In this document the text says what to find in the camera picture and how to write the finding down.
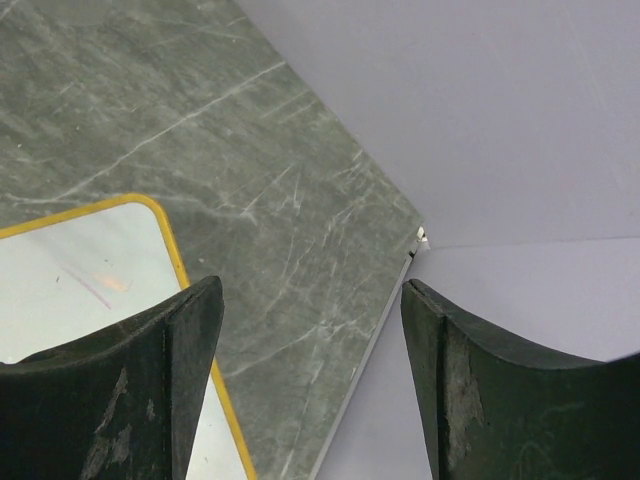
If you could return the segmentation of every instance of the marble tile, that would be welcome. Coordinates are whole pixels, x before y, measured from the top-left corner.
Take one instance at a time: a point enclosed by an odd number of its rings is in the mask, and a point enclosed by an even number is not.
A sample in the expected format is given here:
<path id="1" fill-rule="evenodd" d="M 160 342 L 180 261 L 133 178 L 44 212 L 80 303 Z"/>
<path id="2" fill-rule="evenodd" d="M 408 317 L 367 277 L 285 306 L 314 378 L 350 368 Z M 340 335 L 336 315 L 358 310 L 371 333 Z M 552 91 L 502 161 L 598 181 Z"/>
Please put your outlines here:
<path id="1" fill-rule="evenodd" d="M 260 478 L 306 479 L 421 219 L 235 4 L 75 1 L 0 0 L 0 226 L 158 199 Z"/>

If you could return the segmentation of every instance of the scratch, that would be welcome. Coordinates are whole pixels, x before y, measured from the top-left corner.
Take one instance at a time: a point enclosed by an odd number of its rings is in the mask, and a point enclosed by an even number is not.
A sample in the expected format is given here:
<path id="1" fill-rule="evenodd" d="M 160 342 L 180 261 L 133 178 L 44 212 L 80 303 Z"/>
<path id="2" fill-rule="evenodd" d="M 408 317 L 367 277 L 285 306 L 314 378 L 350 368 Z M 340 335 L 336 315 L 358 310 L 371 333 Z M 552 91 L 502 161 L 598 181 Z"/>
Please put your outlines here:
<path id="1" fill-rule="evenodd" d="M 4 17 L 9 14 L 9 12 L 18 4 L 19 1 L 20 0 L 13 0 L 13 2 L 11 2 L 9 6 L 4 9 L 4 11 L 0 14 L 0 21 L 4 20 Z"/>
<path id="2" fill-rule="evenodd" d="M 327 228 L 326 228 L 326 231 L 324 232 L 324 238 L 322 239 L 323 248 L 327 246 L 327 240 L 333 234 L 333 229 L 335 226 L 336 226 L 335 221 L 330 221 L 327 223 Z"/>
<path id="3" fill-rule="evenodd" d="M 316 241 L 313 240 L 312 242 L 310 242 L 309 244 L 309 248 L 307 248 L 304 252 L 302 252 L 302 255 L 300 255 L 300 257 L 296 260 L 296 266 L 293 269 L 293 271 L 289 274 L 289 277 L 287 278 L 287 282 L 290 282 L 291 279 L 293 278 L 293 276 L 296 274 L 296 272 L 298 271 L 298 269 L 300 268 L 300 262 L 302 261 L 302 259 L 304 257 L 306 257 L 309 252 L 311 251 L 311 249 L 316 245 Z"/>
<path id="4" fill-rule="evenodd" d="M 285 169 L 284 169 L 284 171 L 283 171 L 280 175 L 278 175 L 276 178 L 274 178 L 274 179 L 273 179 L 273 181 L 272 181 L 269 185 L 267 185 L 267 186 L 264 188 L 264 190 L 262 190 L 262 191 L 261 191 L 261 192 L 256 196 L 256 198 L 254 198 L 253 200 L 251 200 L 251 202 L 249 203 L 249 205 L 247 205 L 246 207 L 244 207 L 244 209 L 242 210 L 242 212 L 240 213 L 240 215 L 243 215 L 243 214 L 247 214 L 247 213 L 249 213 L 249 210 L 251 210 L 251 207 L 253 207 L 253 206 L 255 205 L 255 203 L 260 199 L 260 197 L 262 197 L 262 195 L 264 195 L 264 194 L 266 193 L 266 191 L 267 191 L 267 190 L 269 190 L 271 187 L 273 187 L 275 184 L 277 184 L 277 183 L 282 179 L 282 177 L 284 177 L 284 176 L 287 174 L 287 172 L 288 172 L 289 170 L 291 170 L 292 168 L 293 168 L 293 164 L 292 164 L 292 165 L 289 165 L 287 168 L 285 168 Z"/>
<path id="5" fill-rule="evenodd" d="M 353 156 L 353 158 L 351 159 L 351 163 L 355 162 L 357 159 L 360 158 L 360 155 L 362 155 L 363 150 L 360 149 L 358 150 L 358 152 Z"/>
<path id="6" fill-rule="evenodd" d="M 344 170 L 341 170 L 332 175 L 332 178 L 338 178 L 342 175 L 346 175 L 346 183 L 351 183 L 351 177 L 357 177 L 357 170 L 360 168 L 360 163 L 356 163 L 355 165 L 350 166 Z"/>
<path id="7" fill-rule="evenodd" d="M 293 117 L 296 117 L 298 115 L 300 115 L 302 112 L 304 112 L 305 110 L 308 110 L 309 108 L 313 107 L 313 105 L 315 105 L 317 100 L 314 100 L 313 102 L 311 102 L 309 105 L 302 107 L 298 110 L 296 110 L 295 112 L 293 112 L 291 115 L 287 115 L 286 117 L 284 117 L 282 120 L 280 120 L 278 123 L 279 124 L 283 124 L 285 122 L 287 122 L 288 120 L 291 120 Z"/>
<path id="8" fill-rule="evenodd" d="M 263 113 L 262 115 L 260 115 L 260 118 L 265 118 L 268 117 L 269 115 L 271 115 L 272 113 L 276 113 L 277 111 L 281 110 L 282 108 L 286 107 L 287 105 L 289 105 L 291 102 L 296 101 L 298 98 L 300 98 L 301 96 L 305 95 L 309 93 L 308 91 L 304 91 L 304 92 L 300 92 L 299 94 L 291 97 L 290 99 L 284 101 L 283 103 L 281 103 L 280 105 L 278 105 L 275 108 L 272 108 L 271 110 L 266 111 L 265 113 Z"/>
<path id="9" fill-rule="evenodd" d="M 302 413 L 300 414 L 300 421 L 298 422 L 298 430 L 296 432 L 296 436 L 293 439 L 293 444 L 289 455 L 287 456 L 287 461 L 284 463 L 282 467 L 282 471 L 280 472 L 280 479 L 284 479 L 287 476 L 287 472 L 289 471 L 289 466 L 291 465 L 291 460 L 293 459 L 293 453 L 295 451 L 295 447 L 298 444 L 298 438 L 300 437 L 300 432 L 302 431 L 302 420 L 304 419 L 305 414 L 307 413 L 307 409 L 309 408 L 309 399 L 311 395 L 307 394 L 307 400 L 304 402 L 304 408 L 302 409 Z"/>
<path id="10" fill-rule="evenodd" d="M 168 19 L 156 18 L 148 15 L 146 16 L 146 20 L 149 20 L 151 22 L 164 23 L 167 25 L 187 25 L 189 27 L 199 27 L 197 23 L 193 23 L 193 22 L 184 22 L 181 20 L 168 20 Z"/>
<path id="11" fill-rule="evenodd" d="M 84 288 L 86 288 L 94 297 L 96 297 L 98 300 L 100 300 L 100 302 L 105 307 L 107 307 L 109 310 L 111 310 L 111 304 L 109 302 L 107 302 L 107 300 L 105 300 L 105 298 L 102 295 L 100 295 L 96 291 L 95 288 L 93 288 L 91 285 L 89 285 L 89 283 L 85 282 L 82 278 L 80 278 L 78 275 L 73 273 L 67 267 L 62 267 L 62 270 L 64 270 L 71 278 L 73 278 L 76 282 L 78 282 L 80 285 L 82 285 Z"/>
<path id="12" fill-rule="evenodd" d="M 253 223 L 254 225 L 258 225 L 258 222 L 255 219 L 255 217 L 249 212 L 244 212 L 244 214 L 242 212 L 238 214 L 219 212 L 218 211 L 219 208 L 212 209 L 209 205 L 207 205 L 202 200 L 199 200 L 197 198 L 189 198 L 189 197 L 178 196 L 178 195 L 165 195 L 163 193 L 154 193 L 153 198 L 157 198 L 158 200 L 166 200 L 168 202 L 192 203 L 192 204 L 195 204 L 198 208 L 200 208 L 201 211 L 211 216 L 212 218 L 229 218 L 233 220 L 238 220 L 238 219 L 247 220 Z M 233 208 L 240 208 L 240 207 L 235 207 L 235 205 L 228 205 L 228 206 Z M 198 242 L 196 242 L 196 244 L 193 247 L 196 247 L 198 245 L 208 242 L 209 240 L 211 240 L 212 236 L 205 236 L 203 239 L 200 239 Z"/>
<path id="13" fill-rule="evenodd" d="M 313 377 L 311 378 L 311 384 L 313 385 L 314 383 L 316 383 L 316 380 L 318 379 L 318 377 L 320 376 L 320 372 L 322 371 L 322 367 L 324 367 L 324 360 L 322 360 L 320 362 L 320 365 L 318 365 L 316 367 L 315 372 L 313 372 Z"/>
<path id="14" fill-rule="evenodd" d="M 203 105 L 202 107 L 198 108 L 197 110 L 194 110 L 191 113 L 188 113 L 187 115 L 182 117 L 177 122 L 169 125 L 167 128 L 165 128 L 165 129 L 159 131 L 158 133 L 156 133 L 156 134 L 146 138 L 145 140 L 141 141 L 140 143 L 135 145 L 131 150 L 129 150 L 127 153 L 125 153 L 124 155 L 118 157 L 113 163 L 111 163 L 111 165 L 103 168 L 102 170 L 99 170 L 98 172 L 96 172 L 93 175 L 85 178 L 81 182 L 79 182 L 76 185 L 74 185 L 73 187 L 65 190 L 64 192 L 59 193 L 58 195 L 54 195 L 53 197 L 49 197 L 49 198 L 25 198 L 25 197 L 17 197 L 17 196 L 11 195 L 11 199 L 17 200 L 17 201 L 20 201 L 20 202 L 26 203 L 26 204 L 43 204 L 43 203 L 56 202 L 58 200 L 62 200 L 65 197 L 68 197 L 69 195 L 77 193 L 77 192 L 81 191 L 83 188 L 85 188 L 87 185 L 90 185 L 91 183 L 93 183 L 97 178 L 100 178 L 101 176 L 110 173 L 112 170 L 114 170 L 116 167 L 118 167 L 122 162 L 124 162 L 127 158 L 129 158 L 131 155 L 133 155 L 138 150 L 140 150 L 142 147 L 150 144 L 151 142 L 154 142 L 158 138 L 160 138 L 160 137 L 166 135 L 167 133 L 171 132 L 172 130 L 178 128 L 183 123 L 185 123 L 185 122 L 187 122 L 187 121 L 189 121 L 189 120 L 191 120 L 193 118 L 198 117 L 199 115 L 201 115 L 202 113 L 206 112 L 207 110 L 209 110 L 214 105 L 226 100 L 227 98 L 229 98 L 229 97 L 231 97 L 233 95 L 237 95 L 238 93 L 240 93 L 243 90 L 245 90 L 246 88 L 248 88 L 252 83 L 254 83 L 256 80 L 258 80 L 263 75 L 266 75 L 266 74 L 268 74 L 270 72 L 273 72 L 274 70 L 277 70 L 277 69 L 283 67 L 284 65 L 286 65 L 286 62 L 284 60 L 282 60 L 282 61 L 280 61 L 280 62 L 278 62 L 278 63 L 276 63 L 274 65 L 271 65 L 270 67 L 258 72 L 257 74 L 252 75 L 251 77 L 243 80 L 242 82 L 238 83 L 237 85 L 229 88 L 225 93 L 223 93 L 219 97 L 214 98 L 209 103 Z"/>
<path id="15" fill-rule="evenodd" d="M 222 32 L 218 32 L 216 30 L 213 30 L 210 26 L 204 26 L 204 27 L 199 27 L 196 28 L 194 30 L 191 30 L 190 32 L 186 32 L 180 35 L 176 35 L 174 37 L 171 38 L 167 38 L 166 40 L 162 40 L 160 42 L 157 43 L 152 43 L 151 45 L 148 45 L 146 47 L 146 50 L 155 48 L 155 47 L 159 47 L 160 45 L 166 45 L 168 43 L 173 43 L 173 42 L 177 42 L 178 40 L 182 40 L 185 37 L 194 35 L 196 33 L 205 33 L 207 35 L 213 35 L 215 37 L 222 37 L 222 38 L 231 38 L 233 40 L 246 40 L 245 37 L 241 37 L 239 35 L 232 35 L 230 33 L 222 33 Z"/>
<path id="16" fill-rule="evenodd" d="M 225 378 L 232 378 L 235 376 L 240 375 L 243 372 L 246 372 L 247 370 L 249 370 L 250 368 L 255 367 L 256 365 L 259 365 L 263 362 L 265 362 L 266 360 L 269 360 L 270 358 L 275 357 L 278 353 L 282 352 L 283 350 L 286 350 L 289 347 L 294 346 L 297 343 L 302 342 L 303 340 L 306 340 L 307 338 L 309 338 L 316 330 L 318 327 L 313 327 L 311 330 L 309 330 L 307 333 L 305 333 L 304 335 L 296 338 L 295 340 L 287 343 L 286 345 L 283 345 L 282 347 L 277 348 L 276 350 L 274 350 L 273 352 L 258 358 L 257 360 L 247 363 L 246 365 L 241 366 L 240 368 L 234 370 L 233 372 L 227 373 L 225 374 Z"/>
<path id="17" fill-rule="evenodd" d="M 231 25 L 235 25 L 236 23 L 241 22 L 242 20 L 246 20 L 246 18 L 247 17 L 236 18 L 232 22 L 227 23 L 227 27 L 230 27 Z"/>
<path id="18" fill-rule="evenodd" d="M 356 205 L 350 204 L 350 205 L 347 205 L 342 210 L 340 210 L 338 213 L 336 213 L 331 219 L 329 229 L 332 229 L 333 227 L 335 227 L 338 224 L 338 222 L 340 222 L 343 225 L 347 223 L 347 220 L 351 218 L 351 215 L 353 214 L 355 209 L 356 209 Z"/>
<path id="19" fill-rule="evenodd" d="M 53 112 L 51 112 L 51 116 L 54 116 L 56 113 L 61 112 L 66 106 L 68 106 L 68 103 L 65 103 L 64 105 L 60 105 L 58 108 L 56 108 Z"/>
<path id="20" fill-rule="evenodd" d="M 284 278 L 285 274 L 287 273 L 287 270 L 289 269 L 289 263 L 291 262 L 291 252 L 293 252 L 293 241 L 296 238 L 296 233 L 297 233 L 297 229 L 293 233 L 293 235 L 291 235 L 291 243 L 289 244 L 289 253 L 287 254 L 287 261 L 284 264 L 284 269 L 282 270 L 282 275 L 280 278 Z"/>
<path id="21" fill-rule="evenodd" d="M 356 291 L 363 286 L 365 283 L 367 283 L 371 277 L 373 276 L 373 273 L 369 273 L 368 275 L 366 275 L 362 280 L 360 280 L 358 283 L 356 283 L 356 285 L 353 287 L 353 290 L 351 291 L 351 295 L 355 294 Z"/>
<path id="22" fill-rule="evenodd" d="M 62 95 L 64 92 L 66 92 L 67 90 L 69 90 L 71 87 L 73 87 L 74 83 L 71 82 L 69 85 L 66 85 L 62 90 L 60 90 L 60 92 L 58 93 L 58 95 Z"/>
<path id="23" fill-rule="evenodd" d="M 562 10 L 564 11 L 564 15 L 567 19 L 567 23 L 569 24 L 569 29 L 571 30 L 571 34 L 573 36 L 573 40 L 575 41 L 575 45 L 578 48 L 580 57 L 582 57 L 582 61 L 580 61 L 578 57 L 576 57 L 576 60 L 578 60 L 578 63 L 581 64 L 581 66 L 584 68 L 587 75 L 589 76 L 589 80 L 595 92 L 595 96 L 598 103 L 606 112 L 609 112 L 609 106 L 604 100 L 604 95 L 602 94 L 602 90 L 600 89 L 600 84 L 598 83 L 598 79 L 596 78 L 593 67 L 591 66 L 591 62 L 589 61 L 589 56 L 587 55 L 587 51 L 584 49 L 584 45 L 582 45 L 582 42 L 580 41 L 580 37 L 578 36 L 578 30 L 576 29 L 576 25 L 575 23 L 573 23 L 573 20 L 571 20 L 571 14 L 569 13 L 567 4 L 565 3 L 564 0 L 560 3 L 562 5 Z"/>
<path id="24" fill-rule="evenodd" d="M 333 314 L 333 318 L 336 318 L 339 314 L 339 311 L 334 312 Z M 363 319 L 366 316 L 366 312 L 361 313 L 360 315 L 358 315 L 355 318 L 352 318 L 351 320 L 349 320 L 348 322 L 345 322 L 341 325 L 338 326 L 330 326 L 330 330 L 331 333 L 329 333 L 329 336 L 327 337 L 327 340 L 331 340 L 333 337 L 335 337 L 338 333 L 340 333 L 342 330 L 346 329 L 348 332 L 351 333 L 351 335 L 360 335 L 363 338 L 370 338 L 371 337 L 371 332 L 366 332 L 364 330 L 362 330 L 360 327 L 358 327 L 358 322 Z"/>
<path id="25" fill-rule="evenodd" d="M 296 180 L 296 186 L 293 190 L 293 207 L 296 209 L 297 214 L 300 214 L 300 209 L 302 208 L 302 202 L 304 201 L 304 195 L 298 201 L 298 187 L 300 186 L 300 177 L 302 176 L 302 169 L 298 170 L 298 179 Z"/>

